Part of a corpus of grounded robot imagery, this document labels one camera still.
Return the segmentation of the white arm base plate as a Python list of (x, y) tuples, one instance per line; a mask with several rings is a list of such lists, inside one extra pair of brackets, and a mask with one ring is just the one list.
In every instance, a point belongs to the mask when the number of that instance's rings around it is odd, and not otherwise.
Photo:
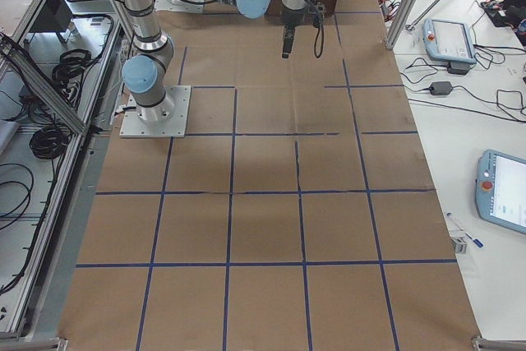
[(165, 88), (164, 101), (152, 108), (141, 107), (130, 95), (119, 135), (122, 138), (183, 138), (186, 135), (190, 85)]

